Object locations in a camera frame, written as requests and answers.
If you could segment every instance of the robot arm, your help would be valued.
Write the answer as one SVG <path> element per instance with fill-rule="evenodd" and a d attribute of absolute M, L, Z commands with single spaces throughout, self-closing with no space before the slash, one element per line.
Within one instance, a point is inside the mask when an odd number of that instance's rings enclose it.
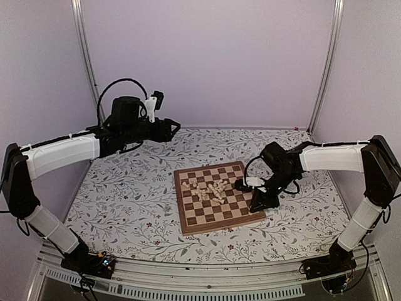
<path fill-rule="evenodd" d="M 355 268 L 352 250 L 371 231 L 383 210 L 394 199 L 401 168 L 386 140 L 379 135 L 356 143 L 314 144 L 304 142 L 285 151 L 276 142 L 268 144 L 259 156 L 273 171 L 262 185 L 249 187 L 237 181 L 236 188 L 253 188 L 250 212 L 279 206 L 278 195 L 302 173 L 315 170 L 357 171 L 364 173 L 366 190 L 350 223 L 332 244 L 329 255 L 305 260 L 306 277 L 317 278 Z"/>
<path fill-rule="evenodd" d="M 11 144 L 6 150 L 2 173 L 2 191 L 9 212 L 23 219 L 45 239 L 49 239 L 65 260 L 61 266 L 89 275 L 110 278 L 114 257 L 104 252 L 89 254 L 87 245 L 56 216 L 40 205 L 31 181 L 47 172 L 70 164 L 106 157 L 116 152 L 136 149 L 145 140 L 171 141 L 180 124 L 154 116 L 163 100 L 155 92 L 142 103 L 136 97 L 120 97 L 113 101 L 112 113 L 101 126 L 89 127 L 36 145 L 18 147 Z M 127 145 L 139 143 L 131 149 Z"/>

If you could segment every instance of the wooden chessboard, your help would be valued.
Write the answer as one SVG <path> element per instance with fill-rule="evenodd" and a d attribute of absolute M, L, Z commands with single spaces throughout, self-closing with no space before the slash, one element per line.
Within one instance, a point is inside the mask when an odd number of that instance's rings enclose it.
<path fill-rule="evenodd" d="M 232 162 L 213 166 L 204 166 L 174 171 L 175 188 L 184 236 L 209 233 L 224 228 L 243 226 L 245 224 L 263 221 L 266 217 L 264 211 L 249 215 L 248 206 L 252 200 L 252 193 L 243 193 L 234 189 L 236 179 L 244 177 L 244 164 Z M 196 181 L 200 189 L 207 189 L 208 184 L 222 179 L 227 181 L 226 189 L 221 193 L 224 204 L 212 201 L 215 196 L 207 194 L 205 201 L 192 196 L 189 188 L 182 185 Z"/>

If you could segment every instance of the floral tablecloth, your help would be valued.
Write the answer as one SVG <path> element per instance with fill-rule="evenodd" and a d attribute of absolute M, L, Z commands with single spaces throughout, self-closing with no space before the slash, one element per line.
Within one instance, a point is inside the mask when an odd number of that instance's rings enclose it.
<path fill-rule="evenodd" d="M 66 224 L 93 251 L 180 263 L 249 263 L 326 253 L 348 218 L 325 171 L 304 173 L 301 192 L 280 195 L 266 220 L 182 236 L 173 171 L 232 161 L 247 163 L 276 141 L 285 149 L 309 140 L 297 130 L 180 130 L 172 142 L 145 142 L 134 152 L 96 160 Z M 249 175 L 269 177 L 263 161 Z"/>

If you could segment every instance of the white wall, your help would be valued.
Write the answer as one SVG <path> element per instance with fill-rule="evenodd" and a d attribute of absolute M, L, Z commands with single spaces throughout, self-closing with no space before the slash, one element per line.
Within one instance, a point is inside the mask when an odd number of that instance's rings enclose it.
<path fill-rule="evenodd" d="M 184 126 L 307 127 L 334 1 L 82 2 L 100 90 L 133 77 L 163 91 L 160 116 Z M 105 111 L 133 92 L 119 84 Z"/>
<path fill-rule="evenodd" d="M 95 123 L 70 1 L 1 1 L 0 162 L 8 144 L 52 139 Z M 86 163 L 34 182 L 42 203 L 66 215 Z M 6 209 L 3 196 L 0 209 Z M 41 240 L 0 215 L 0 300 L 25 298 Z"/>
<path fill-rule="evenodd" d="M 345 1 L 340 40 L 314 136 L 319 141 L 369 139 L 382 134 L 401 161 L 401 2 Z M 336 180 L 354 211 L 365 190 L 363 175 Z M 394 300 L 401 299 L 401 200 L 389 224 L 373 232 Z"/>

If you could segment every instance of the vertical metal frame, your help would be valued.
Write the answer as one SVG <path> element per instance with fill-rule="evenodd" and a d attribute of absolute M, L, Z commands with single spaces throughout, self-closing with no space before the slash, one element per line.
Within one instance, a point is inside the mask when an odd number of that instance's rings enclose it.
<path fill-rule="evenodd" d="M 318 123 L 319 114 L 321 111 L 321 106 L 323 105 L 323 99 L 326 94 L 328 80 L 330 77 L 331 66 L 333 65 L 334 54 L 337 46 L 338 37 L 340 35 L 341 18 L 343 16 L 344 0 L 335 0 L 333 21 L 331 23 L 331 33 L 330 42 L 328 45 L 328 51 L 326 56 L 325 68 L 323 70 L 323 76 L 320 81 L 320 86 L 318 94 L 316 97 L 315 106 L 313 107 L 313 112 L 311 120 L 308 126 L 308 132 L 313 135 Z"/>
<path fill-rule="evenodd" d="M 83 14 L 81 0 L 71 0 L 74 22 L 76 28 L 76 34 L 78 36 L 78 42 L 80 44 L 81 54 L 83 63 L 85 66 L 86 77 L 90 86 L 93 103 L 97 106 L 97 101 L 99 99 L 99 91 L 96 84 L 95 72 L 93 71 L 92 62 L 90 60 L 88 41 L 86 39 L 85 25 L 83 23 Z M 105 113 L 103 107 L 100 107 L 100 119 L 105 120 Z"/>

